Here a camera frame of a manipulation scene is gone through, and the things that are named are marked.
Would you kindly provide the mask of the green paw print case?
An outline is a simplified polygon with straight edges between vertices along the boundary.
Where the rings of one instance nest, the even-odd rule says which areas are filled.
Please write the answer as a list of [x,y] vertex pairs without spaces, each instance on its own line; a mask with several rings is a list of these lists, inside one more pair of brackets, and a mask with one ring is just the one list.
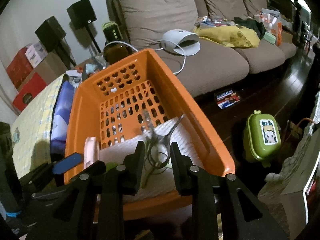
[[106,165],[106,173],[107,173],[109,170],[117,167],[118,163],[109,162],[109,163],[106,163],[105,165]]

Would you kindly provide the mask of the pink clothes clip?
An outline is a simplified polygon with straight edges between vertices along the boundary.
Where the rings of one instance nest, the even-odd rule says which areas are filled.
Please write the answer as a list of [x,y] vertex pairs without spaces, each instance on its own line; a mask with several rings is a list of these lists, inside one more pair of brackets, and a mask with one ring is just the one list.
[[99,160],[99,142],[96,137],[88,137],[84,145],[84,169]]

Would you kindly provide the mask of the light green clothes clip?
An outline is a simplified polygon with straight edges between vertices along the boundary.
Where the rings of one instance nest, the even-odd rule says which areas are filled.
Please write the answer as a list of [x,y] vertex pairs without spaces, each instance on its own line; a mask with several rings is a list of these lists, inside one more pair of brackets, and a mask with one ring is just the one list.
[[155,165],[144,165],[144,172],[143,172],[143,178],[142,178],[142,188],[146,188],[149,179],[153,175],[157,175],[157,171],[159,170],[159,164],[156,163]]

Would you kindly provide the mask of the white foam mesh sheet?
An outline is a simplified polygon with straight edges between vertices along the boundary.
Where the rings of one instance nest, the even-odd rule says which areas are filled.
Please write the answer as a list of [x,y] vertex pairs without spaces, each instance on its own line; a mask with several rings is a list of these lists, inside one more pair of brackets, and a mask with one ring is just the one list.
[[[121,141],[118,144],[104,148],[99,152],[99,159],[106,164],[122,164],[124,158],[133,154],[137,143],[143,141],[148,143],[151,138],[151,132],[144,131],[143,134],[138,135],[132,139]],[[195,142],[191,133],[187,131],[187,119],[184,117],[180,124],[173,131],[170,142],[178,144],[180,153],[188,156],[194,165],[203,167],[202,161],[196,153]],[[174,175],[171,163],[167,163],[164,168],[153,170],[151,161],[155,161],[156,167],[166,161],[169,156],[168,150],[164,145],[153,146],[151,150],[151,157],[145,156],[142,179],[138,193],[134,196],[124,196],[125,203],[137,202],[147,198],[163,196],[164,194],[176,189],[174,182]]]

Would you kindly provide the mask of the grey clothes clip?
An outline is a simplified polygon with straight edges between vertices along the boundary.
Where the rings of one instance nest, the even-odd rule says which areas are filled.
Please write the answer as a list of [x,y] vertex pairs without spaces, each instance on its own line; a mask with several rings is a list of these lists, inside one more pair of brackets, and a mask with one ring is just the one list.
[[178,118],[165,135],[156,133],[152,119],[147,111],[143,111],[143,114],[150,131],[150,137],[146,138],[144,164],[155,165],[158,163],[159,170],[157,175],[160,175],[168,169],[171,136],[184,118],[184,114]]

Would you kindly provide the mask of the yellow checked tablecloth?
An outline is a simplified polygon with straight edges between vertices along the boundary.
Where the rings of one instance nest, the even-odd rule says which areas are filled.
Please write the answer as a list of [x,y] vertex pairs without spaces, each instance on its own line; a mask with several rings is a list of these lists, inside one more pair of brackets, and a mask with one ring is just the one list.
[[50,135],[53,110],[62,84],[67,81],[63,74],[49,84],[17,117],[11,125],[11,136],[19,133],[13,146],[13,161],[18,178],[43,163],[50,163]]

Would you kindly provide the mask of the blue clothes clip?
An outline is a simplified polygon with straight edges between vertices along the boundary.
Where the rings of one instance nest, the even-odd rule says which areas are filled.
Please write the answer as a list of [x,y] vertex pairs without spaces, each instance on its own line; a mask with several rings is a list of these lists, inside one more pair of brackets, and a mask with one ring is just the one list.
[[13,143],[13,144],[16,144],[16,143],[19,142],[19,140],[20,140],[20,132],[19,132],[19,130],[18,130],[17,127],[15,128],[14,133],[12,134],[11,139],[12,139],[12,143]]

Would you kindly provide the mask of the orange plastic basket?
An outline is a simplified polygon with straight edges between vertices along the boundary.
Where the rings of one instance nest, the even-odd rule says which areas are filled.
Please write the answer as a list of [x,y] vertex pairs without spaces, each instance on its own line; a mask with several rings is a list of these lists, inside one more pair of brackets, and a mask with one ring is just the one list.
[[158,128],[181,117],[193,163],[217,176],[235,163],[196,101],[152,49],[134,53],[83,81],[76,89],[65,154],[83,153],[94,137],[106,162],[123,161],[118,146],[146,129],[147,111]]

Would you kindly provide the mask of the brown cardboard box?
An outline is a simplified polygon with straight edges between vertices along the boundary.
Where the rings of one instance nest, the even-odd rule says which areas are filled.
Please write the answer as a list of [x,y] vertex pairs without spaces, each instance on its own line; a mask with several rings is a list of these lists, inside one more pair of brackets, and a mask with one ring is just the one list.
[[60,77],[67,71],[67,67],[55,52],[50,52],[38,65],[35,67],[26,79],[22,82],[17,91],[21,91],[22,87],[33,77],[35,73],[43,79],[48,85],[56,78]]

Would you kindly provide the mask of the red blue box under sofa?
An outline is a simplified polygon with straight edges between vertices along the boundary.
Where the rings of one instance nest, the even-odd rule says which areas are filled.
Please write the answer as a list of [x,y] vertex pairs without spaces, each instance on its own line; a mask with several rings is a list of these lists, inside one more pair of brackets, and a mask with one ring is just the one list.
[[240,95],[233,90],[225,90],[215,95],[215,102],[220,109],[225,109],[241,100]]

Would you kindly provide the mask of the green black power station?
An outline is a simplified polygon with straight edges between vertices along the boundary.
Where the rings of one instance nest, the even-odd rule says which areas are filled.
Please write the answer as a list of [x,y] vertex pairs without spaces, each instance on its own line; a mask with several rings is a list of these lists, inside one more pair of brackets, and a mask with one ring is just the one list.
[[106,42],[113,42],[113,41],[122,41],[123,37],[119,30],[119,27],[116,22],[109,21],[102,25],[103,33],[106,37]]

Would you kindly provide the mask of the right black speaker on stand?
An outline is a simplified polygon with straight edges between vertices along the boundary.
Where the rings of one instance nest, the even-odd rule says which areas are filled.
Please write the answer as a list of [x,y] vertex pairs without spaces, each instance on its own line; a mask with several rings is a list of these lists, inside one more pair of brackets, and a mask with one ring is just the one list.
[[90,24],[97,20],[94,9],[89,0],[80,0],[67,8],[67,13],[75,30],[85,29],[98,53],[101,53]]

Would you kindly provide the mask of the white nail lamp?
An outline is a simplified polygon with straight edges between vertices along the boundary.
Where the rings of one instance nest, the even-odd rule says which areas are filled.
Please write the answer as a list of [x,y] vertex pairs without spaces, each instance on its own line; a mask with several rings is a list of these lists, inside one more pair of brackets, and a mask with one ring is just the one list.
[[199,36],[182,29],[172,29],[164,33],[160,44],[165,51],[182,56],[193,56],[201,49]]

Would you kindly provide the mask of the large beige cushion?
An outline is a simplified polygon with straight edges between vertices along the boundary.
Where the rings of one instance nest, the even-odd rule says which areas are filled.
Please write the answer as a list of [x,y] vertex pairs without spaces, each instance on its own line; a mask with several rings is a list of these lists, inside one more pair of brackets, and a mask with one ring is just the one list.
[[195,0],[118,0],[130,43],[145,48],[172,29],[192,31],[198,19]]

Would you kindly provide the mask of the middle beige cushion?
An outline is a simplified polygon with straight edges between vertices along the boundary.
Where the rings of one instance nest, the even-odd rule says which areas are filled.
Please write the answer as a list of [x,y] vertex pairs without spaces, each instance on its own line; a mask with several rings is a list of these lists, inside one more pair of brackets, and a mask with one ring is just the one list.
[[235,17],[247,17],[247,10],[243,0],[204,0],[210,18],[221,16],[228,20]]

